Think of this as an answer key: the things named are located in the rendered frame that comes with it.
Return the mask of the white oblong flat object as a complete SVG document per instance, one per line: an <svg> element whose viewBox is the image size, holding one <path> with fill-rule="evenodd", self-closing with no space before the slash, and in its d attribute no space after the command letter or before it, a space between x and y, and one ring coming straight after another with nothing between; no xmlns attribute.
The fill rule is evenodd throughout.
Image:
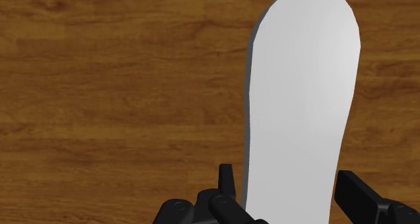
<svg viewBox="0 0 420 224"><path fill-rule="evenodd" d="M328 224L359 27L346 0L274 0L252 29L241 202L268 224Z"/></svg>

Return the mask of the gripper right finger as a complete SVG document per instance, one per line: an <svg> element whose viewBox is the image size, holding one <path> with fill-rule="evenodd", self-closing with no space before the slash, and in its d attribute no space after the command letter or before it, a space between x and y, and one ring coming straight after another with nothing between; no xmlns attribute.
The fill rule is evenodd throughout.
<svg viewBox="0 0 420 224"><path fill-rule="evenodd" d="M338 172L334 200L352 224L420 224L420 212L381 197L349 170Z"/></svg>

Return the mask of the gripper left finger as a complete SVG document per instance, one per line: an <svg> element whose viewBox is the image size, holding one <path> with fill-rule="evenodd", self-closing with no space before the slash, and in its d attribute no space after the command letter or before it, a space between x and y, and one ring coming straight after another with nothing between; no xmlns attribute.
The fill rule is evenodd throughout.
<svg viewBox="0 0 420 224"><path fill-rule="evenodd" d="M219 166L218 187L202 190L195 204L183 199L164 202L153 224L268 224L253 219L236 202L232 165Z"/></svg>

